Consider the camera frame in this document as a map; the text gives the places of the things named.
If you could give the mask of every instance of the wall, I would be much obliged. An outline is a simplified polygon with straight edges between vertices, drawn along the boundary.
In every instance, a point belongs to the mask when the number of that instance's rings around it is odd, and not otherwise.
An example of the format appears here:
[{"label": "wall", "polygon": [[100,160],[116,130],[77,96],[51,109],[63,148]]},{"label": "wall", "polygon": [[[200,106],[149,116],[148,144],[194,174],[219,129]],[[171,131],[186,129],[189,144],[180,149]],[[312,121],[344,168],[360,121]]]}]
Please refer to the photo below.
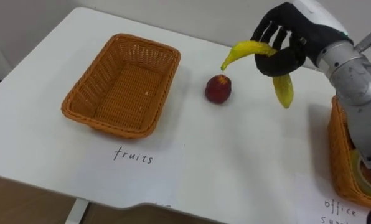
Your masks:
[{"label": "wall", "polygon": [[[371,0],[319,0],[358,42]],[[251,36],[281,0],[0,0],[0,49],[15,67],[74,7],[85,6],[225,45]]]}]

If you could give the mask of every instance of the white table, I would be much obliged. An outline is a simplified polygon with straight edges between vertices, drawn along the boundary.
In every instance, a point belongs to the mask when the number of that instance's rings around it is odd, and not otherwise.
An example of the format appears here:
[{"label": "white table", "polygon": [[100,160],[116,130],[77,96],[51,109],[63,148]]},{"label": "white table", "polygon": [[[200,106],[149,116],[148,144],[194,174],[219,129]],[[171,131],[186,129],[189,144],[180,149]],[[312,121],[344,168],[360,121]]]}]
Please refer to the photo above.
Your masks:
[{"label": "white table", "polygon": [[[134,143],[98,134],[60,111],[104,43],[120,32],[182,54],[157,130]],[[166,142],[179,146],[171,149],[178,158],[168,174],[177,180],[168,195],[157,196],[158,204],[225,223],[295,224],[294,174],[327,175],[326,126],[334,90],[323,74],[300,68],[292,75],[293,104],[285,110],[271,79],[248,57],[228,67],[233,92],[226,105],[215,106],[203,90],[221,72],[229,50],[75,9],[0,84],[0,177],[116,208],[153,203],[155,196],[137,187],[115,190],[131,183],[112,176],[114,150],[124,143],[153,153],[149,147]]]}]

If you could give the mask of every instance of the wicker basket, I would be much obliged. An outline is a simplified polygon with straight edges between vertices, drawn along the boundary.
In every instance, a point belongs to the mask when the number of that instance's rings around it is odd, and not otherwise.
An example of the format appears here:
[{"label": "wicker basket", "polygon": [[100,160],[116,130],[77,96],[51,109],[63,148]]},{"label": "wicker basket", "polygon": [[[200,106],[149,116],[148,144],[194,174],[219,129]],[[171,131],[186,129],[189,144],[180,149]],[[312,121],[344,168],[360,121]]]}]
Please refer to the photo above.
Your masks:
[{"label": "wicker basket", "polygon": [[180,62],[172,47],[128,34],[105,44],[62,103],[62,113],[123,138],[150,135]]},{"label": "wicker basket", "polygon": [[336,97],[332,99],[328,133],[332,183],[336,193],[346,200],[371,208],[371,196],[359,189],[352,172],[350,155],[354,147],[347,131],[345,114]]}]

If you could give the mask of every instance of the floor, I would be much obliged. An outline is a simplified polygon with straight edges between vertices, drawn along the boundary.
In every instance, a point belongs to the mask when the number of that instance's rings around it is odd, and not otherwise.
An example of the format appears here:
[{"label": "floor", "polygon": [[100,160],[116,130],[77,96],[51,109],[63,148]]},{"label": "floor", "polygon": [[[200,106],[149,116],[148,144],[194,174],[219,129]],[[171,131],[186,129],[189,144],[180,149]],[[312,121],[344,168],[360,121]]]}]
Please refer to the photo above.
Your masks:
[{"label": "floor", "polygon": [[[0,224],[64,224],[75,199],[0,178]],[[180,213],[144,206],[116,210],[91,205],[83,224],[213,224]]]}]

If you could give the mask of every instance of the yellow banana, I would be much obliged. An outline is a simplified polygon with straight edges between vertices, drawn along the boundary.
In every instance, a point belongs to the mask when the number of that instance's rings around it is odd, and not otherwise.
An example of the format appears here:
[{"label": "yellow banana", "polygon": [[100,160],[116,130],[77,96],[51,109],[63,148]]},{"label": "yellow banana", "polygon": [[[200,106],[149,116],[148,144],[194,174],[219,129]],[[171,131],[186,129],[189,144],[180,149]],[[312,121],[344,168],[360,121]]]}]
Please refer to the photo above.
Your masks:
[{"label": "yellow banana", "polygon": [[[266,43],[244,40],[231,48],[231,51],[222,64],[221,69],[224,71],[232,62],[251,54],[272,56],[275,52],[276,50]],[[291,76],[286,74],[280,77],[273,77],[273,84],[277,99],[284,108],[289,108],[293,101],[293,85]]]}]

